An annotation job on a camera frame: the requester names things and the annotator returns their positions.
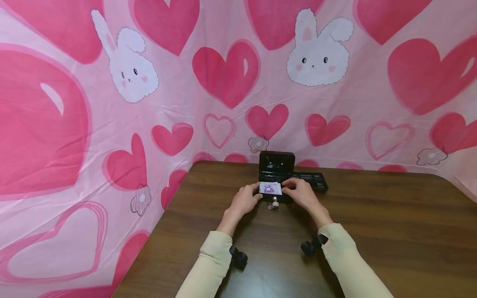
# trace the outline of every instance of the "left hand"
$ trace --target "left hand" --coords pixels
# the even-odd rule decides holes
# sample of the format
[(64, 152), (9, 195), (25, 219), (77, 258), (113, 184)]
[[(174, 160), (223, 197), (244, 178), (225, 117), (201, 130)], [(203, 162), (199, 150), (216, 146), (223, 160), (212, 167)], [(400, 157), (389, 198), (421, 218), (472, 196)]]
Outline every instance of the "left hand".
[(259, 185), (260, 182), (257, 182), (241, 187), (235, 194), (228, 212), (240, 219), (245, 214), (252, 211), (257, 202), (263, 197), (262, 194), (253, 195), (253, 192), (258, 188)]

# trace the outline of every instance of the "pink heart backdrop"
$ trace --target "pink heart backdrop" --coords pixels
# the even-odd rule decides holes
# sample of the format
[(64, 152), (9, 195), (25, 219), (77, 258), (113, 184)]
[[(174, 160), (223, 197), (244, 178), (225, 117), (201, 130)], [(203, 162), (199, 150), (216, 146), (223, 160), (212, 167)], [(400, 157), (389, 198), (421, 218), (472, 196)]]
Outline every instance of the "pink heart backdrop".
[(1, 296), (111, 296), (201, 160), (292, 151), (439, 175), (477, 202), (476, 15), (473, 0), (0, 0)]

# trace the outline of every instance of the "beige sleeve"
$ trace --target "beige sleeve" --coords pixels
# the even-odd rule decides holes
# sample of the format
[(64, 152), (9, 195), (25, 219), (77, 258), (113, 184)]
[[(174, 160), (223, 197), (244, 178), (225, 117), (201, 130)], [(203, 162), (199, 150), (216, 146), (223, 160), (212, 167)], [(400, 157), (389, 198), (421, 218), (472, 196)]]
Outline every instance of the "beige sleeve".
[(229, 235), (210, 232), (176, 298), (213, 298), (230, 267), (231, 246), (232, 238)]
[(318, 233), (328, 237), (328, 242), (322, 246), (323, 253), (346, 298), (393, 297), (360, 256), (355, 242), (340, 224), (326, 225)]

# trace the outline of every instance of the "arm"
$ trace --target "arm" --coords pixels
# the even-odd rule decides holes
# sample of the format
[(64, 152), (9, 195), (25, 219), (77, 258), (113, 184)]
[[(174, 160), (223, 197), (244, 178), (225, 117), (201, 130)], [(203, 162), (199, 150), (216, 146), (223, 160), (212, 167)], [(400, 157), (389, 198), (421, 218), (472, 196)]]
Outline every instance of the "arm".
[(284, 181), (283, 186), (283, 193), (305, 208), (316, 223), (318, 233), (328, 238), (321, 248), (344, 295), (347, 298), (392, 298), (393, 295), (359, 254), (351, 236), (331, 220), (311, 186), (295, 178)]
[(259, 184), (242, 187), (234, 196), (230, 208), (216, 231), (211, 231), (200, 249), (199, 258), (181, 285), (176, 298), (212, 298), (217, 293), (230, 266), (232, 256), (229, 249), (237, 224), (242, 217), (252, 211), (262, 198), (253, 195)]

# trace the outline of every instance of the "brown table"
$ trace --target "brown table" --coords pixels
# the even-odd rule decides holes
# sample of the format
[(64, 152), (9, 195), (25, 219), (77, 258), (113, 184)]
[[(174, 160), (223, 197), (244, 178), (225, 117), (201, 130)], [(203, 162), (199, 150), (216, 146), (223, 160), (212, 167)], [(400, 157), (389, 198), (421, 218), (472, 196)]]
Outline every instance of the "brown table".
[[(395, 297), (477, 297), (477, 205), (453, 185), (434, 175), (320, 171), (330, 188), (321, 202)], [(257, 176), (256, 164), (196, 163), (114, 298), (174, 297), (233, 195)], [(299, 207), (260, 202), (234, 236), (247, 267), (232, 268), (217, 297), (343, 297), (322, 252), (301, 252), (315, 234)]]

